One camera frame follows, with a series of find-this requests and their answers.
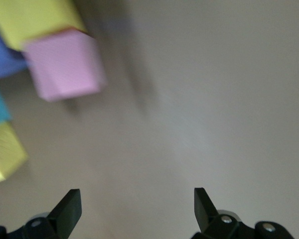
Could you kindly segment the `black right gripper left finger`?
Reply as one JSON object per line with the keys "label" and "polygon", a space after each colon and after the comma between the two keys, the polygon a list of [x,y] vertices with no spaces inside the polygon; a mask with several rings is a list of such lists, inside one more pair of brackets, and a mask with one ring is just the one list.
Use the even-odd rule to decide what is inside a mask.
{"label": "black right gripper left finger", "polygon": [[0,239],[67,239],[81,215],[80,190],[71,189],[46,217],[31,219],[10,233],[0,226]]}

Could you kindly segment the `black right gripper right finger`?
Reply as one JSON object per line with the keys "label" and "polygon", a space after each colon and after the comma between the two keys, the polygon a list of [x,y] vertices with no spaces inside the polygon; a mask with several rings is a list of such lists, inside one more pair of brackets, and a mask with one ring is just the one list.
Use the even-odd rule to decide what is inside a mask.
{"label": "black right gripper right finger", "polygon": [[217,210],[204,188],[194,189],[194,212],[200,232],[194,239],[292,239],[282,225],[259,221],[254,228],[245,225],[233,212]]}

